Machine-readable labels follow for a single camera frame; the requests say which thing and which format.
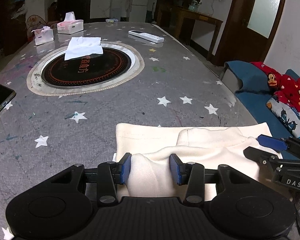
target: black induction cooktop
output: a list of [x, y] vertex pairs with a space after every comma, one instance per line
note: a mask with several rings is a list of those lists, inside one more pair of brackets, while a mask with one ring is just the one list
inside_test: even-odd
[[52, 87], [78, 88], [103, 83], [127, 72], [131, 66], [130, 57], [117, 49], [103, 48], [103, 54], [92, 54], [81, 58], [65, 60], [61, 55], [42, 71], [42, 80]]

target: frosted glass window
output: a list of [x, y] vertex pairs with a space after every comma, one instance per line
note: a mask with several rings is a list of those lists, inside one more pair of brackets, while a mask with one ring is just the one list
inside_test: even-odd
[[252, 9], [248, 28], [269, 37], [280, 0], [256, 0]]

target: ribbed black plastic surface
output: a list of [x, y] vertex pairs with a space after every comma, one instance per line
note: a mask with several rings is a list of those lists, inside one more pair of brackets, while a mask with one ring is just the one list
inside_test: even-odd
[[230, 240], [199, 208], [173, 198], [123, 198], [101, 208], [89, 225], [67, 240]]

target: tissue box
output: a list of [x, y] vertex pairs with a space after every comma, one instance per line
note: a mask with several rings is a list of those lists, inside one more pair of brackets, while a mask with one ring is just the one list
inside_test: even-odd
[[58, 33], [72, 34], [83, 30], [83, 20], [76, 20], [73, 12], [66, 13], [63, 22], [57, 24]]
[[34, 32], [34, 41], [36, 45], [41, 45], [54, 40], [53, 30], [48, 26], [44, 26], [42, 29], [33, 30], [32, 32]]

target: blue sofa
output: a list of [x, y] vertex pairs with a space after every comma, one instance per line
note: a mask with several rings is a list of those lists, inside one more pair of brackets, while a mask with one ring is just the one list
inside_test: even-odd
[[[225, 63], [225, 70], [231, 71], [239, 79], [240, 87], [234, 92], [236, 97], [247, 108], [258, 123], [266, 122], [271, 134], [275, 138], [287, 138], [291, 136], [285, 126], [266, 107], [271, 93], [267, 85], [267, 76], [254, 65], [242, 61], [230, 61]], [[297, 80], [299, 76], [291, 69], [286, 74]], [[288, 152], [282, 152], [285, 159], [297, 159]]]

